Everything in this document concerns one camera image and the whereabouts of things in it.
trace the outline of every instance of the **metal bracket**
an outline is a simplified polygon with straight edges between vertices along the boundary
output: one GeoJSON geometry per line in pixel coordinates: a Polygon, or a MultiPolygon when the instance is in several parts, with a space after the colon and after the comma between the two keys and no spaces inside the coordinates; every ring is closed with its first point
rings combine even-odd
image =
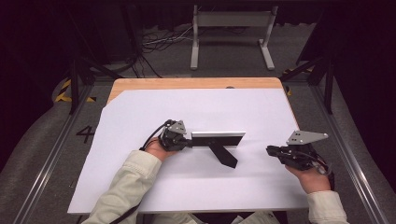
{"type": "Polygon", "coordinates": [[[186,128],[184,127],[183,120],[180,120],[174,124],[172,124],[168,130],[173,133],[181,133],[186,134],[186,128]]]}
{"type": "Polygon", "coordinates": [[[294,131],[286,144],[288,145],[305,145],[308,143],[317,142],[322,139],[328,138],[326,133],[310,133],[303,131],[294,131]]]}

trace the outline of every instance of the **table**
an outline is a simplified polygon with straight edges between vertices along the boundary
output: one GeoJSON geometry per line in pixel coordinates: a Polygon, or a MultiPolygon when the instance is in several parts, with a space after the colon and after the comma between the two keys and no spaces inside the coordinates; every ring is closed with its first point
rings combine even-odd
{"type": "Polygon", "coordinates": [[[188,138],[193,131],[246,131],[237,148],[228,148],[239,162],[232,169],[207,147],[183,149],[163,164],[140,213],[307,207],[298,180],[265,151],[285,145],[298,129],[277,78],[131,78],[114,83],[68,213],[90,213],[131,148],[170,116],[183,118],[188,138]]]}

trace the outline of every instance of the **dark curtain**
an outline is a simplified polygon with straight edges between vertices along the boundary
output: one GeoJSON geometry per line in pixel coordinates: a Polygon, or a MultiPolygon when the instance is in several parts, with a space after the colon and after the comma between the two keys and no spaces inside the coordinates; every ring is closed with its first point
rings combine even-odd
{"type": "Polygon", "coordinates": [[[375,163],[393,190],[396,157],[396,6],[366,2],[337,55],[334,75],[375,163]]]}
{"type": "Polygon", "coordinates": [[[144,28],[158,25],[160,30],[174,31],[176,26],[192,23],[193,6],[140,6],[144,28]]]}
{"type": "Polygon", "coordinates": [[[34,2],[0,3],[0,170],[29,127],[52,107],[64,78],[62,48],[34,2]]]}

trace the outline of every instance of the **white jacket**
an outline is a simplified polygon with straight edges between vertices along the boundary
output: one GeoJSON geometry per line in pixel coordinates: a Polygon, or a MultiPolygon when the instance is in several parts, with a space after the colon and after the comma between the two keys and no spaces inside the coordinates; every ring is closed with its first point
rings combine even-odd
{"type": "MultiPolygon", "coordinates": [[[[161,167],[161,161],[144,151],[133,151],[115,175],[110,189],[104,193],[93,208],[90,217],[83,224],[110,223],[130,208],[137,206],[143,195],[151,188],[161,167]]],[[[309,220],[318,224],[347,223],[347,216],[338,193],[334,191],[315,192],[307,195],[309,220]]],[[[134,212],[121,223],[136,223],[134,212]]],[[[202,224],[192,214],[161,214],[154,224],[202,224]]],[[[245,220],[236,219],[239,224],[276,224],[271,212],[255,212],[245,220]]]]}

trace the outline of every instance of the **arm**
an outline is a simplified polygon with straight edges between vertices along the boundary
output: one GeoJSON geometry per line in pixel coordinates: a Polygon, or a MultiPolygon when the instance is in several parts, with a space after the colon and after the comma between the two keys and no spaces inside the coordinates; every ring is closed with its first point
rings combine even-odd
{"type": "Polygon", "coordinates": [[[321,175],[315,168],[299,171],[286,166],[300,180],[303,190],[307,193],[309,204],[309,220],[318,224],[343,224],[347,215],[337,192],[331,191],[329,179],[321,175]]]}
{"type": "MultiPolygon", "coordinates": [[[[84,224],[110,223],[130,208],[137,206],[143,195],[151,188],[162,161],[175,152],[166,152],[154,139],[146,151],[133,151],[117,171],[110,188],[93,208],[84,224]]],[[[128,223],[135,223],[137,213],[127,217],[128,223]]]]}

